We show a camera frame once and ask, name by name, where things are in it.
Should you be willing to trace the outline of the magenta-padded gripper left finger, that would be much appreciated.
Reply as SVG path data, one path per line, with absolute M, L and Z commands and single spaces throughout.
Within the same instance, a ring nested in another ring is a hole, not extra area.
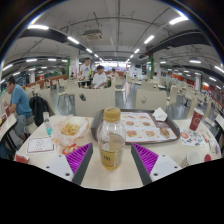
M 92 154 L 93 145 L 88 143 L 67 155 L 59 154 L 44 166 L 44 170 L 80 185 Z

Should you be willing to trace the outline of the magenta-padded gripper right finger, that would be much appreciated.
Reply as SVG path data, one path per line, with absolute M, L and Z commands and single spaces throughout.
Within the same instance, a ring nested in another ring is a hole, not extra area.
M 136 143 L 131 144 L 131 154 L 143 185 L 181 170 L 181 167 L 168 155 L 158 155 Z

